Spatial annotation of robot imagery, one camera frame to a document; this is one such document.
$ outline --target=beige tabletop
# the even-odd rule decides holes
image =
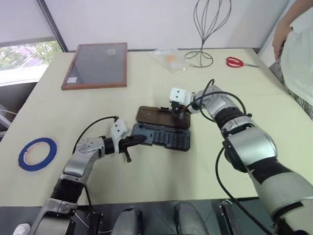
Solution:
[[[215,79],[222,90],[244,102],[254,121],[268,132],[285,166],[313,183],[313,122],[284,91],[277,79],[251,49],[212,49],[214,64],[172,74],[148,52],[128,53],[126,88],[62,91],[61,84],[74,56],[55,56],[28,100],[0,142],[0,206],[40,206],[50,196],[80,133],[94,120],[117,115],[129,129],[142,105],[168,107],[172,87],[192,92]],[[260,68],[229,68],[235,56]],[[90,128],[85,137],[109,135],[111,120]],[[216,124],[200,114],[191,116],[191,148],[187,152],[162,146],[129,148],[133,162],[122,154],[98,160],[88,180],[94,204],[187,199],[227,198],[218,185],[214,164],[222,146]],[[18,166],[18,155],[34,139],[48,137],[57,142],[55,159],[44,169],[27,172]],[[30,161],[40,162],[47,149],[33,149]],[[234,170],[223,157],[221,180],[235,197],[257,196],[247,174]],[[86,204],[83,192],[79,204]]]

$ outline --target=tree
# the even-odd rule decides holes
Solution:
[[[12,47],[0,48],[0,70],[10,70],[21,66],[26,56],[18,53]]]
[[[36,51],[34,52],[33,57],[42,59],[46,64],[50,64],[54,54],[56,52],[62,52],[57,41],[52,42],[43,42],[32,44]]]

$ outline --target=white shirt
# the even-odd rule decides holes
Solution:
[[[313,25],[289,33],[280,63],[287,87],[313,106]]]

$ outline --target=wooden frame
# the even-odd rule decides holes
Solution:
[[[79,51],[83,46],[114,46],[114,45],[124,45],[124,55],[123,55],[123,80],[117,83],[99,83],[99,84],[68,84],[68,78],[74,68],[74,64],[78,58]],[[64,81],[62,83],[61,89],[66,90],[81,90],[81,89],[95,89],[95,88],[114,88],[114,87],[126,87],[127,86],[127,43],[99,43],[99,44],[79,44],[74,55],[74,58],[67,70]]]

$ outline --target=plastic bag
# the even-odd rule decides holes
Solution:
[[[151,52],[151,56],[171,72],[183,72],[191,67],[176,48],[157,49]]]

